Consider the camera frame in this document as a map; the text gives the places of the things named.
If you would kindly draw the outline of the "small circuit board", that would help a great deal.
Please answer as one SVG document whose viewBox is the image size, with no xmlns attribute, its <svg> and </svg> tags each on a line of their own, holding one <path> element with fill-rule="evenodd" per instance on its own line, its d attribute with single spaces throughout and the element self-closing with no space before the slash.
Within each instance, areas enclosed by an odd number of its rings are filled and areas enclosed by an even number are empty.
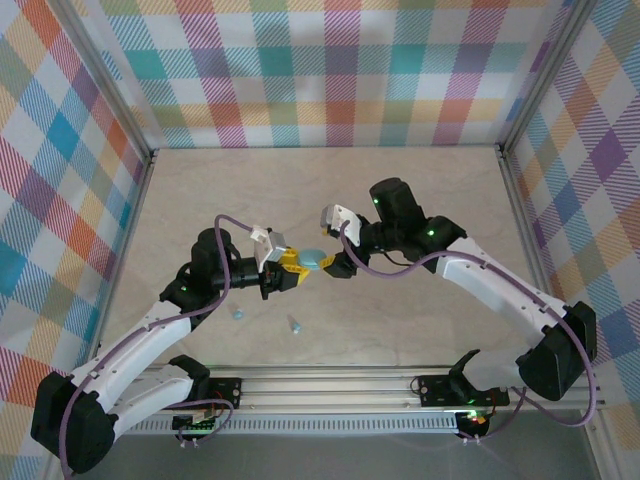
<svg viewBox="0 0 640 480">
<path fill-rule="evenodd" d="M 211 433 L 221 423 L 222 415 L 207 412 L 175 411 L 171 419 L 171 429 L 176 434 L 206 435 Z"/>
<path fill-rule="evenodd" d="M 455 417 L 459 429 L 484 425 L 490 419 L 486 411 L 475 409 L 456 412 Z"/>
</svg>

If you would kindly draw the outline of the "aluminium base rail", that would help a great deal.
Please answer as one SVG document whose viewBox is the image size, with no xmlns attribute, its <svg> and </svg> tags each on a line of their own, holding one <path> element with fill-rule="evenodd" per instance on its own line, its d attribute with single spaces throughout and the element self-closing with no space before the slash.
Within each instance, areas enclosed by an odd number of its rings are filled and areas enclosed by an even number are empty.
<svg viewBox="0 0 640 480">
<path fill-rule="evenodd" d="M 423 409 L 418 376 L 445 368 L 366 365 L 210 366 L 215 378 L 241 379 L 241 414 L 382 414 Z"/>
</svg>

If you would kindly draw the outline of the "aluminium side rail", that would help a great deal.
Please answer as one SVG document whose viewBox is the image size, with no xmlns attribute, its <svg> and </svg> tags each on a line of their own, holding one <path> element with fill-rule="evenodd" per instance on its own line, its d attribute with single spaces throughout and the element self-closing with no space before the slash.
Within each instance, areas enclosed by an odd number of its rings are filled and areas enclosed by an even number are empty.
<svg viewBox="0 0 640 480">
<path fill-rule="evenodd" d="M 566 323 L 570 308 L 544 291 L 545 280 L 539 255 L 533 244 L 524 203 L 517 192 L 505 154 L 496 151 L 516 227 L 533 282 L 527 283 L 510 273 L 501 282 L 507 298 L 515 302 L 516 325 L 523 329 L 529 349 L 516 361 L 519 371 L 530 377 L 557 378 L 566 373 L 581 356 L 572 341 L 573 330 Z"/>
</svg>

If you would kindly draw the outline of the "aluminium frame post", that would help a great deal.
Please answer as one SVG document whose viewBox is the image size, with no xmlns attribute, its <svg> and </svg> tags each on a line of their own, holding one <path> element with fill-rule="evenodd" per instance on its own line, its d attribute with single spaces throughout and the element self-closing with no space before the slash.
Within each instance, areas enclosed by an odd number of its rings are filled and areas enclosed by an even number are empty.
<svg viewBox="0 0 640 480">
<path fill-rule="evenodd" d="M 137 152 L 146 164 L 154 163 L 155 150 L 144 138 L 141 127 L 121 95 L 113 76 L 109 72 L 99 49 L 82 23 L 71 0 L 46 0 L 46 3 L 69 36 L 78 51 L 86 69 L 94 79 L 98 89 L 104 95 L 123 131 L 132 141 Z"/>
<path fill-rule="evenodd" d="M 571 47 L 575 43 L 585 22 L 598 0 L 567 0 L 549 31 L 532 64 L 532 72 L 525 82 L 525 90 L 513 105 L 509 118 L 496 143 L 503 157 L 514 151 L 524 135 L 535 110 L 556 78 Z"/>
</svg>

